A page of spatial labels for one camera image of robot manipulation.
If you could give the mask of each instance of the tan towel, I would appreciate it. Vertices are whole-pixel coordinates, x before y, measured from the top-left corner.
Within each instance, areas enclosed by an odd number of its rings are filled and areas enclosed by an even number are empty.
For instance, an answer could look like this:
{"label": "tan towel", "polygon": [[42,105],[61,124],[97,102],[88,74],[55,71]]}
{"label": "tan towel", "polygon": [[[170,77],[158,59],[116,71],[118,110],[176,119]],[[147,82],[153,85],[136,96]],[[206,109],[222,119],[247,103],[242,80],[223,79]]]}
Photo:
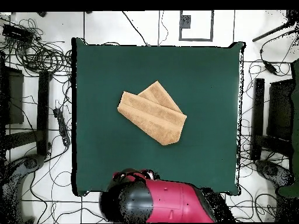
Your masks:
{"label": "tan towel", "polygon": [[124,92],[117,110],[162,145],[179,140],[187,118],[158,81],[139,95]]}

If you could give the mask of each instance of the green table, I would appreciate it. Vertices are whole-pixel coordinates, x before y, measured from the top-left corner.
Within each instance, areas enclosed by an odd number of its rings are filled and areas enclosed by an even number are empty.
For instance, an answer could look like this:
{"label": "green table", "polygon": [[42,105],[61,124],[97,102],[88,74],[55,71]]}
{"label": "green table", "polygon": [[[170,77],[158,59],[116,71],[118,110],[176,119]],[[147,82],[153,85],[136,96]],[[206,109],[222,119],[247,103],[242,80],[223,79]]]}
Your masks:
{"label": "green table", "polygon": [[[137,47],[73,39],[74,192],[106,191],[113,173],[130,167],[237,195],[243,49],[243,43],[229,48]],[[179,142],[167,146],[117,111],[124,91],[138,94],[157,80],[187,115]]]}

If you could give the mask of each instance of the white floor tile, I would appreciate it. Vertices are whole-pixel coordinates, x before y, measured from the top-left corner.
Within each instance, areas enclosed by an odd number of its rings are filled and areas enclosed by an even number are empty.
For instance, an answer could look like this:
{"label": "white floor tile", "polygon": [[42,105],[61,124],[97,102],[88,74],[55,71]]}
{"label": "white floor tile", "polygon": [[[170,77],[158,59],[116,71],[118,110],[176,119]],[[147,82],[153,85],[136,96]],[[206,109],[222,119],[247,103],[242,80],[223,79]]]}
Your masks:
{"label": "white floor tile", "polygon": [[232,207],[230,210],[235,219],[240,222],[274,222],[275,209],[273,212],[272,209],[258,208],[258,213],[255,208],[251,207]]}
{"label": "white floor tile", "polygon": [[[260,59],[260,49],[265,42],[285,32],[294,30],[294,28],[284,29],[261,40],[252,42],[254,38],[286,23],[287,19],[285,16],[285,10],[236,10],[235,41],[246,42],[244,52],[246,61]],[[267,43],[263,47],[263,59],[267,61],[282,61],[295,36],[296,34],[290,34]],[[285,62],[293,62],[298,58],[298,55],[298,46],[291,47]]]}
{"label": "white floor tile", "polygon": [[83,203],[83,208],[82,223],[108,223],[100,211],[99,204]]}

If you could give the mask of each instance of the black cable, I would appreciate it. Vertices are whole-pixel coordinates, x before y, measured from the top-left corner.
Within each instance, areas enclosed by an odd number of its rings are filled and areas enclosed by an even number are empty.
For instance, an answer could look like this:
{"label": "black cable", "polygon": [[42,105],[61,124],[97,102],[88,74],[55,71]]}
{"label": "black cable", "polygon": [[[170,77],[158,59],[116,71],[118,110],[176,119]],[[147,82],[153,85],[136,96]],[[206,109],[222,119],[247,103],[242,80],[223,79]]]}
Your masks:
{"label": "black cable", "polygon": [[166,41],[166,40],[167,40],[167,37],[168,37],[168,29],[167,29],[167,28],[165,27],[165,25],[163,24],[164,12],[165,12],[165,10],[163,10],[163,14],[162,14],[162,18],[161,18],[161,24],[162,24],[163,27],[166,29],[166,31],[167,31],[167,35],[166,35],[165,39],[162,40],[162,41],[159,43],[159,46],[162,44],[162,42]]}
{"label": "black cable", "polygon": [[149,46],[149,44],[145,42],[145,40],[144,40],[143,36],[141,35],[141,33],[140,33],[140,32],[136,29],[136,27],[133,25],[132,21],[131,21],[130,18],[127,16],[127,14],[124,13],[124,11],[122,11],[122,13],[123,13],[124,16],[128,19],[128,21],[130,22],[131,26],[135,29],[135,31],[140,35],[140,37],[142,38],[144,44],[145,44],[146,46]]}
{"label": "black cable", "polygon": [[[284,56],[283,60],[281,61],[280,65],[279,65],[279,71],[277,71],[276,68],[272,65],[272,63],[267,62],[266,60],[263,59],[263,56],[262,56],[262,53],[263,53],[263,47],[264,47],[267,43],[269,43],[269,42],[271,42],[271,41],[273,41],[273,40],[275,40],[275,39],[278,39],[278,38],[280,38],[280,37],[283,37],[283,36],[286,36],[286,35],[288,35],[288,34],[291,34],[291,33],[297,33],[297,35],[296,35],[295,39],[293,40],[293,42],[291,43],[290,47],[288,48],[287,53],[286,53],[286,55]],[[285,32],[285,33],[283,33],[283,34],[281,34],[281,35],[275,37],[275,38],[271,38],[270,40],[268,40],[267,42],[265,42],[265,43],[262,45],[262,48],[260,49],[260,58],[261,58],[261,60],[263,61],[264,65],[265,65],[265,68],[266,68],[270,73],[275,74],[276,76],[285,76],[285,75],[287,75],[287,74],[290,72],[290,64],[288,64],[288,71],[287,71],[287,73],[283,73],[283,72],[281,71],[280,67],[281,67],[283,61],[286,59],[287,54],[288,54],[289,51],[291,50],[291,47],[292,47],[292,45],[294,44],[294,42],[296,41],[298,35],[299,35],[299,30],[297,30],[297,29],[292,30],[292,31],[287,31],[287,32]]]}

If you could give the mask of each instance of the red robot base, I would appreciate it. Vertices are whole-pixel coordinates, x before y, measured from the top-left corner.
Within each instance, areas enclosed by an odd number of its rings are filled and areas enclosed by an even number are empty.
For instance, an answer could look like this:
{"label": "red robot base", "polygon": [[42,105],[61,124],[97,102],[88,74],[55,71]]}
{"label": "red robot base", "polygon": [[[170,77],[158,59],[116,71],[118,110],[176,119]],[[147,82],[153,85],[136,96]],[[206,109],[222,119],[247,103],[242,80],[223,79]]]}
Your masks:
{"label": "red robot base", "polygon": [[152,170],[115,173],[100,196],[100,209],[107,220],[122,223],[235,222],[220,194],[160,180]]}

